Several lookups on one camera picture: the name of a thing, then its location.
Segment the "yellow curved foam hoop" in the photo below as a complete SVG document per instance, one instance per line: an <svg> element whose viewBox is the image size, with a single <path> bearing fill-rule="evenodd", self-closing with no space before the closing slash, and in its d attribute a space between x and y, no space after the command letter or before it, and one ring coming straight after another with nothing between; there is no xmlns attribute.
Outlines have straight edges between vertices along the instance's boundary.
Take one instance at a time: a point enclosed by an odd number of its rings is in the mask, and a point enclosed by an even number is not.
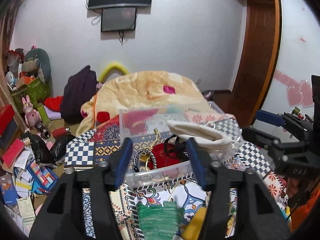
<svg viewBox="0 0 320 240"><path fill-rule="evenodd" d="M100 76L98 77L98 82L104 83L107 78L113 73L119 73L120 75L130 74L128 69L123 64L117 61L113 61L103 69Z"/></svg>

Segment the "red velvet pouch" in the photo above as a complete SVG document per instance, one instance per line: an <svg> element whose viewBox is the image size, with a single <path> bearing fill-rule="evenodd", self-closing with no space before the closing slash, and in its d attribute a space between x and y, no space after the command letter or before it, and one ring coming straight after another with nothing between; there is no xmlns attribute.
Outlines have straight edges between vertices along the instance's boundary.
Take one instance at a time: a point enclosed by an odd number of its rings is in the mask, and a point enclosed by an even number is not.
<svg viewBox="0 0 320 240"><path fill-rule="evenodd" d="M154 146L151 150L156 158L157 168L168 167L188 161L185 143L171 144L161 143Z"/></svg>

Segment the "small wall monitor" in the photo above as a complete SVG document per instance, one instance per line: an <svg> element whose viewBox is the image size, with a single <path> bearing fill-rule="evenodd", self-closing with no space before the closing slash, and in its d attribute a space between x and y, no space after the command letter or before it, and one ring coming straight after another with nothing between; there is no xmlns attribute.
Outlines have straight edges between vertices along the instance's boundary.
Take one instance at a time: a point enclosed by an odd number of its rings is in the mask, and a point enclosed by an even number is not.
<svg viewBox="0 0 320 240"><path fill-rule="evenodd" d="M137 8L106 8L101 13L101 32L134 31L136 29Z"/></svg>

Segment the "dark purple clothing pile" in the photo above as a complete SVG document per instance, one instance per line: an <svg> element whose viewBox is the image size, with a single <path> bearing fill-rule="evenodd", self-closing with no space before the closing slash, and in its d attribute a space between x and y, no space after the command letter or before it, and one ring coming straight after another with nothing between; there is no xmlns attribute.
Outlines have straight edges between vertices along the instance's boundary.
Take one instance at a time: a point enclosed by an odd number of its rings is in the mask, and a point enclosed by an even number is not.
<svg viewBox="0 0 320 240"><path fill-rule="evenodd" d="M61 118L68 124L77 124L84 118L81 106L97 91L97 76L90 65L68 79L60 104Z"/></svg>

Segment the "patterned bed sheet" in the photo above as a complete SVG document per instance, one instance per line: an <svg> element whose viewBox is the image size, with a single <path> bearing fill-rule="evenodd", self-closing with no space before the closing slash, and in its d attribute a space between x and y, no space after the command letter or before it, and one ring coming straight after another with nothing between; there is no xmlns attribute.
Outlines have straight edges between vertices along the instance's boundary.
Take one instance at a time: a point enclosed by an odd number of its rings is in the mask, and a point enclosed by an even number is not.
<svg viewBox="0 0 320 240"><path fill-rule="evenodd" d="M120 149L120 128L114 122L99 129L89 130L72 140L66 148L65 167L77 171L92 168ZM286 182L272 171L267 158L259 148L250 142L243 142L235 155L226 161L227 168L244 171L251 167L261 176L269 193L275 199L284 215L289 214ZM124 179L117 191L111 193L111 202L124 239L144 239L139 228L137 204L145 206L162 205L164 201L175 201L185 209L182 222L173 236L180 239L182 232L190 223L196 211L209 203L209 193L198 185L194 173L189 176L131 188Z"/></svg>

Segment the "pink bunny doll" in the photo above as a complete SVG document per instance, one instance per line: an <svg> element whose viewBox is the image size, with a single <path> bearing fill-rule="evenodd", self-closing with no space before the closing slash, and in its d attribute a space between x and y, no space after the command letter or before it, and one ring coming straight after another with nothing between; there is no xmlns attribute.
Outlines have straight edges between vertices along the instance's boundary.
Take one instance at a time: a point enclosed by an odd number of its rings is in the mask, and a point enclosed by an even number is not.
<svg viewBox="0 0 320 240"><path fill-rule="evenodd" d="M42 121L39 112L36 109L34 109L34 106L30 101L29 95L26 95L22 98L22 103L25 123L30 128L35 128L36 123Z"/></svg>

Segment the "beige patterned blanket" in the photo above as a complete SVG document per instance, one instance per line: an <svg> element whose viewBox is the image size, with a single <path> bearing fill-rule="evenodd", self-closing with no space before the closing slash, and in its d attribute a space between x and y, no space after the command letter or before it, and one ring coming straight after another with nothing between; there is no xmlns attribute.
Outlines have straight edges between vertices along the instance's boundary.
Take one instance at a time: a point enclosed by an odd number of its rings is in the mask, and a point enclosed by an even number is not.
<svg viewBox="0 0 320 240"><path fill-rule="evenodd" d="M105 82L81 106L81 113L86 116L76 135L92 129L99 112L107 112L110 118L114 118L120 110L167 105L191 105L200 112L217 113L191 79L166 71L142 71Z"/></svg>

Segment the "yellow sponge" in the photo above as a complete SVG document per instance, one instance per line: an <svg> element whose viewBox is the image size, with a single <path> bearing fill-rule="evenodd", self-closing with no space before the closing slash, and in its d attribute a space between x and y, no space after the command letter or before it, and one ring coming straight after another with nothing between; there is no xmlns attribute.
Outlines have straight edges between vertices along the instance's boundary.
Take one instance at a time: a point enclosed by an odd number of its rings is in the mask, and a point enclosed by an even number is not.
<svg viewBox="0 0 320 240"><path fill-rule="evenodd" d="M181 237L183 240L198 239L201 232L202 225L204 223L206 211L207 211L206 207L201 207L196 211L190 223L181 234Z"/></svg>

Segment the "red gift box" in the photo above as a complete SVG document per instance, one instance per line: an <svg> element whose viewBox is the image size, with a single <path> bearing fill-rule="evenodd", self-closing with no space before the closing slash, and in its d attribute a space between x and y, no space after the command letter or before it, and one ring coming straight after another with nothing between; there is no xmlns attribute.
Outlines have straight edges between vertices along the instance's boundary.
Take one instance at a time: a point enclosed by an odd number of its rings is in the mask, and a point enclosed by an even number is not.
<svg viewBox="0 0 320 240"><path fill-rule="evenodd" d="M0 109L0 136L4 134L8 124L14 118L15 111L12 105L6 105Z"/></svg>

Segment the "green knitted cloth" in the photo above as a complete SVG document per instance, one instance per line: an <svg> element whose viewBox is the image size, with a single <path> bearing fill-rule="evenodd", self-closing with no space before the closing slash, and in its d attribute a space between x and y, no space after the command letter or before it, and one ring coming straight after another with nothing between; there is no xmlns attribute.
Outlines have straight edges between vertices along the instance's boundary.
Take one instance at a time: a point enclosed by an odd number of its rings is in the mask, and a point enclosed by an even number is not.
<svg viewBox="0 0 320 240"><path fill-rule="evenodd" d="M177 207L175 201L164 201L163 205L145 206L137 204L139 228L145 239L173 239L185 209Z"/></svg>

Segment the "green storage basket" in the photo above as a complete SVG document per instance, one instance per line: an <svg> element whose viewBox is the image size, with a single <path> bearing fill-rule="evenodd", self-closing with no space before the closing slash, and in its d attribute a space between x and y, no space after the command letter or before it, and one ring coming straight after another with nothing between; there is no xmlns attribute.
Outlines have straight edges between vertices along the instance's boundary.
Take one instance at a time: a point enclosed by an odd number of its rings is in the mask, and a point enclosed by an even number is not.
<svg viewBox="0 0 320 240"><path fill-rule="evenodd" d="M28 95L34 108L36 108L38 102L43 102L44 99L50 95L50 86L48 83L43 83L37 77L29 84L23 85L19 89L11 91L10 94L15 102L17 110L20 113L23 113L22 98Z"/></svg>

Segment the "clear plastic storage box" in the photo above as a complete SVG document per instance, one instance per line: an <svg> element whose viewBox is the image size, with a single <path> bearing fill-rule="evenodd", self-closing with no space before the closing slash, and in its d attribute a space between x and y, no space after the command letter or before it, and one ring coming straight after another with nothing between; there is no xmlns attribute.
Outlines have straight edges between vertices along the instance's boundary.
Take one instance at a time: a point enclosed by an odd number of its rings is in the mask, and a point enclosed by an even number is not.
<svg viewBox="0 0 320 240"><path fill-rule="evenodd" d="M237 120L234 116L224 113L215 103L208 102L208 104L217 111L216 114L200 112L191 105L167 105L119 112L120 139L130 138L133 142L132 157L125 177L129 187L163 183L193 173L189 160L157 168L156 158L151 150L174 134L167 126L168 120L201 124L225 133L232 139L231 147L209 153L210 157L225 163L235 155L244 142Z"/></svg>

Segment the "grey plush toy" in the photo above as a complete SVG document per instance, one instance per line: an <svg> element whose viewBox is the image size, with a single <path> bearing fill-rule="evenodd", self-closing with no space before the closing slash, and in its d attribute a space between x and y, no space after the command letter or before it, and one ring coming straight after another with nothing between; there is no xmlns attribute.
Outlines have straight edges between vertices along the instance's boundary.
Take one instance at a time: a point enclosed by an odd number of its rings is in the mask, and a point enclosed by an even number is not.
<svg viewBox="0 0 320 240"><path fill-rule="evenodd" d="M24 56L22 71L39 77L42 83L48 83L51 79L51 66L47 52L41 48L28 51Z"/></svg>

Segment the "black lace fabric item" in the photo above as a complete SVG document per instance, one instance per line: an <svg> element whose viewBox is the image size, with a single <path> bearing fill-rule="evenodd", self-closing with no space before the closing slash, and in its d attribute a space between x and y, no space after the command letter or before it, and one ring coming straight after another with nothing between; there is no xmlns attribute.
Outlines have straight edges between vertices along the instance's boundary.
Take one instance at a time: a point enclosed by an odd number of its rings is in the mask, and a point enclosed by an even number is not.
<svg viewBox="0 0 320 240"><path fill-rule="evenodd" d="M175 139L173 146L168 146L169 141ZM171 137L165 139L164 141L164 153L167 157L178 159L180 162L188 161L188 152L186 148L186 142L180 142L180 137L173 134Z"/></svg>

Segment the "white drawstring pouch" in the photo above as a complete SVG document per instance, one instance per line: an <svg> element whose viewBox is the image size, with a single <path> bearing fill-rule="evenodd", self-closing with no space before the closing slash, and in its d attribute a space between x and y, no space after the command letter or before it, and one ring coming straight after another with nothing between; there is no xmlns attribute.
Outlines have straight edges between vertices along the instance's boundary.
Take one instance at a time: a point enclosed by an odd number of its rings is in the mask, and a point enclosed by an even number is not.
<svg viewBox="0 0 320 240"><path fill-rule="evenodd" d="M200 148L208 153L222 151L232 145L232 139L229 136L208 126L174 120L168 120L167 126L172 133L184 141L194 138Z"/></svg>

